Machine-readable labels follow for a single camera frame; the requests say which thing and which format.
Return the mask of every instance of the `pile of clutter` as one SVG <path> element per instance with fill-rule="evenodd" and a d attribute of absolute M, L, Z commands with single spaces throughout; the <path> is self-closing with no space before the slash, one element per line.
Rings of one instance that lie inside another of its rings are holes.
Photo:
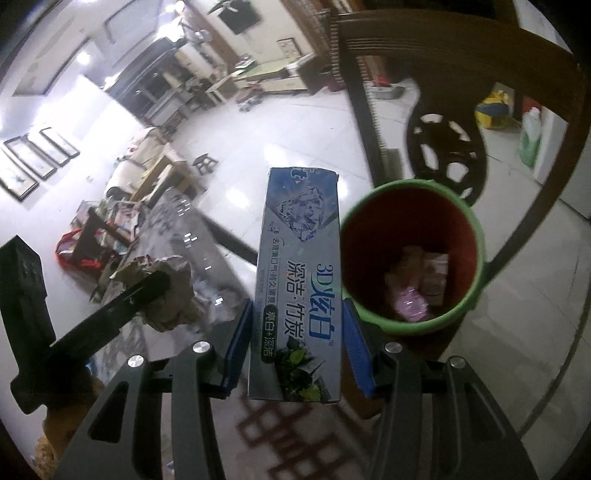
<path fill-rule="evenodd" d="M 425 252 L 422 247 L 402 249 L 402 260 L 384 275 L 386 303 L 396 319 L 424 322 L 443 306 L 449 256 Z"/>

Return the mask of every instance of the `blue gripper pad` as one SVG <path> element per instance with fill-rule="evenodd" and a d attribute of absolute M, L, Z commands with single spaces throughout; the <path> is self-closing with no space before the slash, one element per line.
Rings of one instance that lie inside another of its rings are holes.
<path fill-rule="evenodd" d="M 363 337 L 361 321 L 353 301 L 344 299 L 343 337 L 345 348 L 355 376 L 355 383 L 365 396 L 370 398 L 376 389 L 373 369 L 374 359 L 368 340 Z"/>
<path fill-rule="evenodd" d="M 234 336 L 224 357 L 224 378 L 221 387 L 227 395 L 238 385 L 248 345 L 251 342 L 252 314 L 252 300 L 250 300 L 242 311 Z"/>

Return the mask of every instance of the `crumpled paper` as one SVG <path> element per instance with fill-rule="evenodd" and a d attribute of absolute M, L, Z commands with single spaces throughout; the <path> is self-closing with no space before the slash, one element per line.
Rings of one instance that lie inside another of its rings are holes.
<path fill-rule="evenodd" d="M 137 257 L 117 270 L 111 280 L 129 288 L 155 271 L 168 274 L 170 288 L 142 310 L 144 323 L 158 332 L 173 330 L 178 325 L 201 325 L 207 318 L 210 301 L 193 291 L 191 266 L 183 257 L 173 255 L 157 260 L 149 255 Z"/>

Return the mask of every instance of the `television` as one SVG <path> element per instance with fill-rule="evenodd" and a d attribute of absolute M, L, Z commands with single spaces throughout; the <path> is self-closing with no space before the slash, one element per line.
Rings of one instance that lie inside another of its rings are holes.
<path fill-rule="evenodd" d="M 261 21 L 261 17 L 248 0 L 232 0 L 229 7 L 223 7 L 219 14 L 235 35 L 245 32 Z"/>

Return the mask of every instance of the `framed picture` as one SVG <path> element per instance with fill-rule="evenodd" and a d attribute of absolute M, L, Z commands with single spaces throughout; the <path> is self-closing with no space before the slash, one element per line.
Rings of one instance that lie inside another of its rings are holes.
<path fill-rule="evenodd" d="M 56 168 L 22 137 L 6 140 L 4 145 L 6 145 L 7 149 L 9 149 L 20 162 L 30 168 L 35 174 L 39 175 L 43 180 L 51 177 L 51 175 L 55 173 Z"/>
<path fill-rule="evenodd" d="M 0 150 L 0 185 L 21 202 L 39 183 Z"/>
<path fill-rule="evenodd" d="M 294 37 L 281 38 L 277 40 L 279 48 L 283 52 L 283 56 L 287 59 L 299 59 L 301 57 L 301 50 L 297 46 Z"/>
<path fill-rule="evenodd" d="M 28 133 L 25 135 L 25 140 L 37 150 L 44 153 L 47 158 L 50 158 L 52 162 L 58 164 L 60 167 L 70 161 L 70 157 L 66 153 L 62 152 L 39 132 Z"/>
<path fill-rule="evenodd" d="M 68 142 L 64 137 L 57 133 L 53 127 L 42 128 L 39 133 L 48 139 L 55 147 L 59 148 L 68 157 L 74 158 L 80 155 L 80 151 Z"/>

